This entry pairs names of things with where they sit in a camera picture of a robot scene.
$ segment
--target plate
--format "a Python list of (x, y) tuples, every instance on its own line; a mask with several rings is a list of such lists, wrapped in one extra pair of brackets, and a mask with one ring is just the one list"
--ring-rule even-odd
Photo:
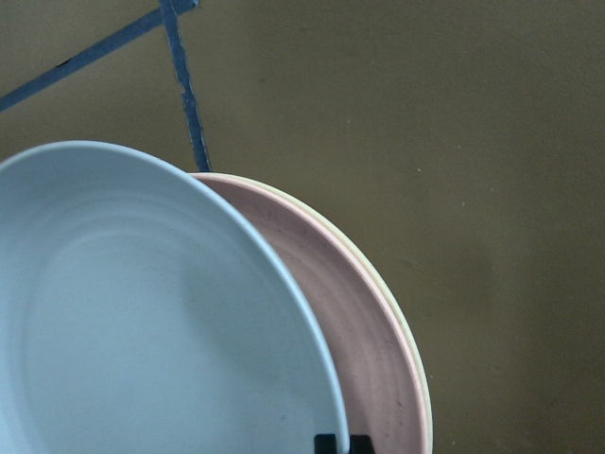
[(254, 180), (195, 174), (265, 236), (312, 306), (337, 366), (351, 433), (376, 452), (428, 454), (432, 418), (424, 368), (384, 280), (334, 224)]
[(0, 165), (0, 452), (304, 453), (348, 429), (296, 282), (214, 191), (129, 148)]

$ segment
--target light blue plate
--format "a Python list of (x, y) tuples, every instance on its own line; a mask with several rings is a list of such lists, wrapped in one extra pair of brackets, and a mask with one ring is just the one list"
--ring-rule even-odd
[(298, 286), (227, 202), (129, 148), (0, 165), (0, 452), (312, 454), (348, 431)]

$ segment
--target white plate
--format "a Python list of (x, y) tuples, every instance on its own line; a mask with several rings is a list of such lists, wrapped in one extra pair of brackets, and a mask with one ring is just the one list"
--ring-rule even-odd
[(195, 174), (265, 236), (299, 282), (328, 341), (352, 433), (377, 453), (428, 454), (424, 368), (401, 308), (354, 243), (317, 211), (253, 180)]
[(0, 166), (0, 452), (302, 453), (348, 430), (295, 281), (213, 191), (93, 142)]

